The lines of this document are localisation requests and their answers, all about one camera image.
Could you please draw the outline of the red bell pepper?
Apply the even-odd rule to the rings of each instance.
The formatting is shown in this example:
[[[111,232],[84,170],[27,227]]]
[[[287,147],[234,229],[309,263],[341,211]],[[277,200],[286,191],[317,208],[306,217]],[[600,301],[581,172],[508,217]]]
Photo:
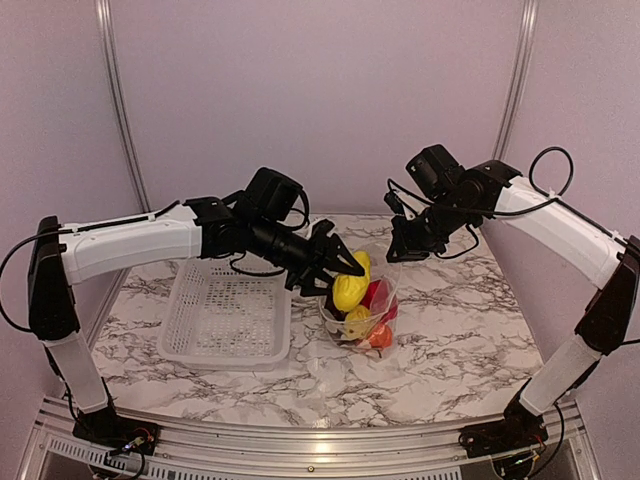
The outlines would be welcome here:
[[[395,319],[398,313],[398,301],[393,287],[394,284],[388,279],[375,280],[369,284],[360,302],[373,316],[378,315],[382,323]]]

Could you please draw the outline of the clear zip top bag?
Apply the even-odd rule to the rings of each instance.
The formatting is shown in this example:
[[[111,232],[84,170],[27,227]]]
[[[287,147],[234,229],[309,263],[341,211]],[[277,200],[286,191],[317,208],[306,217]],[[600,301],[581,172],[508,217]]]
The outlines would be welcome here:
[[[335,308],[331,297],[322,297],[317,304],[331,342],[374,359],[383,358],[395,338],[401,276],[399,264],[373,265],[368,289],[352,312],[341,312]]]

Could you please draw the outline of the orange mini pumpkin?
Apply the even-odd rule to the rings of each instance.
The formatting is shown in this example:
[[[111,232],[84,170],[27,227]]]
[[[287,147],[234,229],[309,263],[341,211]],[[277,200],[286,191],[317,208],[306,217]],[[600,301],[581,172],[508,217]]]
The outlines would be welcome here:
[[[368,346],[376,350],[384,350],[391,346],[393,333],[388,324],[378,324],[366,339]]]

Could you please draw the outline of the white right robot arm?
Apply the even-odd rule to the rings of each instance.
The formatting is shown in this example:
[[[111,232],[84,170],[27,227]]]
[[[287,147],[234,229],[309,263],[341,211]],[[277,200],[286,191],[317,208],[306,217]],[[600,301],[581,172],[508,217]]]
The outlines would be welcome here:
[[[544,415],[579,388],[600,361],[626,340],[639,290],[639,241],[598,227],[531,178],[501,161],[465,168],[422,153],[406,166],[424,208],[392,220],[389,262],[445,258],[454,232],[497,220],[538,243],[571,269],[587,304],[568,337],[515,393],[502,416],[461,428],[468,457],[524,449],[548,438]]]

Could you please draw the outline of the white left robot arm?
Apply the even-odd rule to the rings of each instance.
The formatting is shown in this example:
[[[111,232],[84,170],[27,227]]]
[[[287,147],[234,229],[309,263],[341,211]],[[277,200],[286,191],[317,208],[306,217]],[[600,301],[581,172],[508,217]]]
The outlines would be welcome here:
[[[284,225],[293,203],[235,192],[106,222],[62,226],[54,217],[41,221],[28,271],[29,327],[79,409],[75,435],[116,445],[138,430],[117,414],[98,373],[81,333],[73,286],[158,261],[246,253],[284,270],[286,289],[299,289],[304,297],[327,294],[334,274],[364,276],[364,267],[333,233],[332,222],[320,221],[307,238]]]

